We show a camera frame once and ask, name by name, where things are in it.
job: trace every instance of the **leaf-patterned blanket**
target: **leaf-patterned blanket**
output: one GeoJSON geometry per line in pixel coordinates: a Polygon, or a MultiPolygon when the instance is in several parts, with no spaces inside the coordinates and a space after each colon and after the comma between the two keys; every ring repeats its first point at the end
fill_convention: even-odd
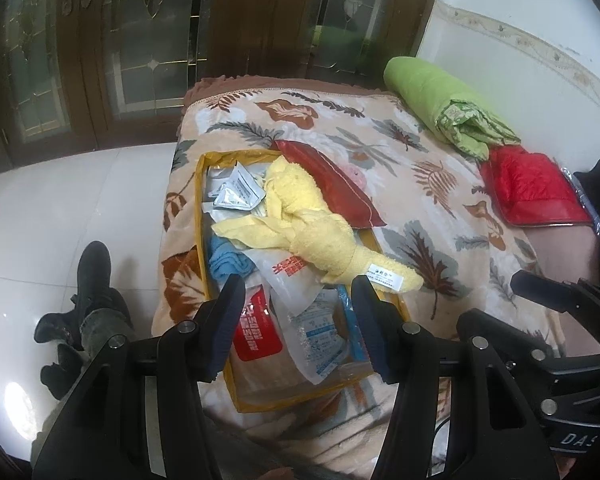
{"type": "MultiPolygon", "coordinates": [[[[244,87],[187,109],[166,196],[153,334],[192,316],[204,299],[192,186],[200,155],[291,139],[323,152],[371,197],[387,223],[375,229],[382,250],[424,278],[420,291],[404,297],[413,320],[436,336],[455,338],[458,315],[480,308],[558,351],[564,336],[557,315],[510,290],[511,275],[535,269],[536,255],[521,230],[498,218],[476,164],[437,142],[394,96],[300,88],[244,87]]],[[[280,451],[360,478],[373,469],[397,389],[371,376],[288,410],[243,415],[221,375],[200,388],[211,416],[280,451]]],[[[448,401],[448,383],[441,380],[440,417],[448,401]]],[[[442,447],[436,444],[440,455],[442,447]]]]}

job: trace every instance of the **yellow cloth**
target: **yellow cloth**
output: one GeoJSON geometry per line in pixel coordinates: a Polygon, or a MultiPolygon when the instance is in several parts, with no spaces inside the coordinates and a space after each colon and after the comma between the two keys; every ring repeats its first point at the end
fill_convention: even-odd
{"type": "MultiPolygon", "coordinates": [[[[356,243],[353,230],[329,211],[315,181],[300,165],[280,156],[267,170],[267,216],[224,220],[212,226],[218,235],[256,249],[285,249],[324,270],[323,283],[350,285],[376,264],[403,277],[399,292],[422,286],[415,270],[356,243]]],[[[380,290],[390,289],[374,284],[380,290]]]]}

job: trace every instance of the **red pouch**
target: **red pouch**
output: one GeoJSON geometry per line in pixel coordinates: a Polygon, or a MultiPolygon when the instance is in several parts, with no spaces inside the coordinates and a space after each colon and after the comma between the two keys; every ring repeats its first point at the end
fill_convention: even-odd
{"type": "Polygon", "coordinates": [[[268,357],[282,350],[282,341],[271,319],[262,285],[247,290],[240,325],[234,335],[234,347],[242,361],[268,357]]]}
{"type": "Polygon", "coordinates": [[[560,169],[542,153],[528,153],[521,146],[491,148],[480,174],[509,224],[591,224],[560,169]]]}
{"type": "Polygon", "coordinates": [[[329,209],[342,215],[351,227],[368,229],[386,225],[369,197],[318,150],[295,140],[277,140],[276,145],[286,160],[299,164],[314,178],[329,209]]]}

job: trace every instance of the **white wall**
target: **white wall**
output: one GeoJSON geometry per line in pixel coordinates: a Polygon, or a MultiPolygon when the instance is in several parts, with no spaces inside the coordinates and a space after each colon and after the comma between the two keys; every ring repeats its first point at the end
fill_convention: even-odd
{"type": "Polygon", "coordinates": [[[600,12],[591,0],[437,0],[418,55],[485,94],[527,149],[574,170],[600,158],[600,12]],[[480,15],[503,31],[486,30],[480,15]]]}

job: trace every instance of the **cable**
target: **cable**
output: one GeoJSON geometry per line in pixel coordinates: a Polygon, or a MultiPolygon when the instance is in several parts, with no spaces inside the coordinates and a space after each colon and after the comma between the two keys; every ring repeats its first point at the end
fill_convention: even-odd
{"type": "MultiPolygon", "coordinates": [[[[438,434],[438,432],[440,431],[440,429],[442,428],[442,426],[444,426],[446,423],[448,423],[451,420],[451,415],[448,415],[447,417],[445,417],[445,420],[443,420],[442,422],[440,422],[440,424],[438,424],[438,426],[436,427],[436,430],[433,432],[433,442],[436,441],[436,435],[438,434]]],[[[429,472],[427,473],[427,477],[431,476],[431,471],[433,469],[433,457],[431,457],[431,459],[429,460],[429,472]]]]}

